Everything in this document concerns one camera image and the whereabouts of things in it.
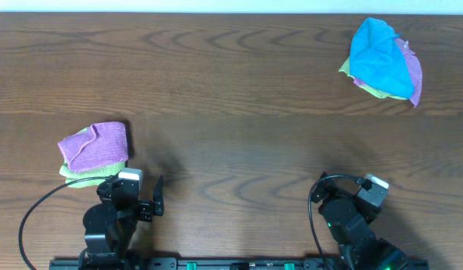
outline pile of cloths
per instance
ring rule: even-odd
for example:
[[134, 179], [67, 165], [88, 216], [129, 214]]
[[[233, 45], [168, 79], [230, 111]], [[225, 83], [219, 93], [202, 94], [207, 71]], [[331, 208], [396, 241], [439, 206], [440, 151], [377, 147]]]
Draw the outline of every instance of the pile of cloths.
[[[125, 168], [128, 141], [123, 123], [112, 121], [92, 124], [58, 143], [65, 162], [59, 174], [66, 183], [95, 176], [111, 176]], [[104, 180], [82, 181], [72, 188], [99, 185]]]
[[386, 22], [366, 19], [339, 71], [377, 98], [408, 99], [416, 107], [422, 88], [421, 65], [408, 42], [398, 36]]

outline wooden tabletop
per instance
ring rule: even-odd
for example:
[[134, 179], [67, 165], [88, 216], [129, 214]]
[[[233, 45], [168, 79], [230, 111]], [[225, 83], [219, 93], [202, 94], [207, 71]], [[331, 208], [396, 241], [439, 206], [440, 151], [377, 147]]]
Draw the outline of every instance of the wooden tabletop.
[[[316, 255], [311, 185], [374, 173], [390, 182], [377, 235], [463, 269], [463, 16], [374, 16], [421, 61], [416, 109], [338, 72], [367, 17], [0, 13], [0, 269], [26, 267], [20, 221], [65, 181], [57, 142], [115, 120], [130, 128], [128, 166], [149, 176], [142, 195], [166, 177], [165, 215], [135, 233], [143, 254]], [[24, 229], [30, 260], [77, 257], [97, 203], [94, 187], [47, 199]]]

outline stack of folded cloths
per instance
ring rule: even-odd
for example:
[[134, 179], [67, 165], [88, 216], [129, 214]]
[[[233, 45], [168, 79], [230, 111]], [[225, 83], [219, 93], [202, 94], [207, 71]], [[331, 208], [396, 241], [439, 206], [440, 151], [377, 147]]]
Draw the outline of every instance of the stack of folded cloths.
[[418, 58], [386, 22], [368, 18], [351, 42], [350, 57], [339, 69], [377, 98], [409, 99], [416, 107], [422, 88]]
[[[126, 127], [117, 121], [92, 124], [63, 139], [58, 147], [65, 158], [59, 174], [66, 177], [66, 183], [87, 177], [115, 175], [125, 168], [128, 160]], [[83, 181], [70, 187], [84, 188], [99, 185], [102, 181]]]

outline purple cloth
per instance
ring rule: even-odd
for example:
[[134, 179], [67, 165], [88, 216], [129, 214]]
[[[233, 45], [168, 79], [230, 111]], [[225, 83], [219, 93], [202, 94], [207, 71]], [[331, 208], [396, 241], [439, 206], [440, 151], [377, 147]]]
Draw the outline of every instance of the purple cloth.
[[87, 131], [58, 142], [58, 147], [75, 173], [128, 160], [126, 127], [116, 121], [92, 124]]
[[[411, 82], [414, 86], [414, 92], [410, 97], [411, 103], [418, 106], [419, 97], [421, 96], [421, 88], [422, 88], [422, 81], [423, 81], [423, 72], [421, 71], [421, 65], [419, 64], [418, 58], [414, 55], [414, 51], [410, 49], [404, 40], [401, 38], [395, 38], [395, 43], [398, 45], [401, 53], [404, 56], [404, 60], [406, 61], [406, 67], [408, 69], [408, 73], [410, 74]], [[357, 86], [365, 86], [366, 82], [363, 82], [360, 78], [355, 77], [353, 83]]]

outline white wall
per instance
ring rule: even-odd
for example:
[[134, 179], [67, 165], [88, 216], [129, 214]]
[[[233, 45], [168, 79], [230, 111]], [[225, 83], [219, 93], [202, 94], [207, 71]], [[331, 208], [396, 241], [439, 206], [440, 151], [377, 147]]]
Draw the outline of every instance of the white wall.
[[463, 0], [0, 0], [0, 11], [463, 14]]

